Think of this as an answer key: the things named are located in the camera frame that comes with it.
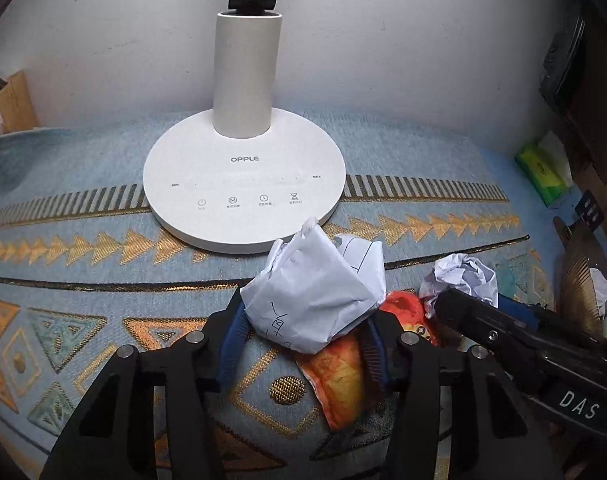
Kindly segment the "patterned blue table mat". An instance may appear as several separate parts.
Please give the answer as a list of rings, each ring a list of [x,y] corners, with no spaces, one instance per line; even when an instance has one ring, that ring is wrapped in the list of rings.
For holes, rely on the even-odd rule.
[[[436,259],[466,252],[497,272],[504,296],[553,304],[559,248],[530,239],[541,206],[511,160],[410,122],[311,120],[347,167],[325,231],[381,243],[389,290],[417,289]],[[162,115],[0,137],[0,479],[40,476],[120,346],[170,346],[264,266],[260,256],[191,248],[154,219],[143,165],[173,124]],[[373,479],[392,412],[392,402],[379,402],[350,428],[331,430],[294,356],[257,337],[212,400],[233,479]]]

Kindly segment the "brown ribbed glass bowl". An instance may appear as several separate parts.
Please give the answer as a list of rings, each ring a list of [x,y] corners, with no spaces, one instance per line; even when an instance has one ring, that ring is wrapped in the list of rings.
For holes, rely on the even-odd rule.
[[[580,220],[566,224],[561,217],[555,216],[553,226],[565,250],[561,258],[556,310],[578,330],[603,341],[589,269],[598,268],[607,279],[605,252],[595,234]]]

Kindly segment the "black phone stand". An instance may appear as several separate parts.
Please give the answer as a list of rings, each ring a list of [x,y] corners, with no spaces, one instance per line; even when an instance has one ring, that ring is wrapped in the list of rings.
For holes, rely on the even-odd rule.
[[[594,194],[586,190],[575,207],[576,214],[591,232],[594,232],[604,221],[605,214]]]

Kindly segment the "paper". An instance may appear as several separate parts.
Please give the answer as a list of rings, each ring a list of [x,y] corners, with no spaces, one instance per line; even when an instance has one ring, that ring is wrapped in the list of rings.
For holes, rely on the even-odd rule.
[[[347,335],[385,300],[383,243],[328,237],[314,218],[276,240],[264,270],[241,289],[255,332],[303,354]]]
[[[435,315],[437,297],[448,288],[460,290],[496,309],[499,307],[497,273],[476,257],[451,254],[435,261],[418,292],[427,318]]]
[[[597,314],[602,326],[602,335],[607,339],[607,279],[598,268],[590,268]]]

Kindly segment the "green tissue pack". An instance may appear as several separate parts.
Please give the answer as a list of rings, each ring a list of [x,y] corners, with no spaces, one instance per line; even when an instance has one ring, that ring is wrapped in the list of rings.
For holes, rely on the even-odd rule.
[[[515,156],[547,208],[557,207],[573,187],[573,175],[564,145],[550,130],[535,144],[526,144]]]

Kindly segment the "black wall monitor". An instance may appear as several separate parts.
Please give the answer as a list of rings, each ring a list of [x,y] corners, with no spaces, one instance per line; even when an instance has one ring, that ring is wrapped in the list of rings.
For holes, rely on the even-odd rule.
[[[607,0],[565,0],[540,94],[563,122],[570,159],[607,183]]]

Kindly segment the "orange snack bag plush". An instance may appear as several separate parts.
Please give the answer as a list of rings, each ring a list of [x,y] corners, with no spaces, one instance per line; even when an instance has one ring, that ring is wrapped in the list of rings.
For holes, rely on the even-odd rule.
[[[407,332],[415,332],[433,346],[441,346],[433,322],[427,318],[414,289],[389,292],[381,310],[396,315]],[[374,404],[374,394],[366,392],[356,330],[332,341],[317,354],[296,353],[295,360],[310,382],[332,431],[348,428]]]

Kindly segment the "cardboard pen box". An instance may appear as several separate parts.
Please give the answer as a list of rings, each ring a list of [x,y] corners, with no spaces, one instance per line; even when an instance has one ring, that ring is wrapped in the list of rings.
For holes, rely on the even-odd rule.
[[[0,77],[0,136],[32,130],[40,126],[32,106],[25,72]]]

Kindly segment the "white desk lamp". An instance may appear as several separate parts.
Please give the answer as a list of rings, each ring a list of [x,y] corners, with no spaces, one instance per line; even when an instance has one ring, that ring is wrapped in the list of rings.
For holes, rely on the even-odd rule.
[[[214,104],[153,145],[143,168],[159,224],[206,252],[251,255],[324,224],[343,195],[333,139],[273,105],[282,29],[278,0],[229,0],[216,19]]]

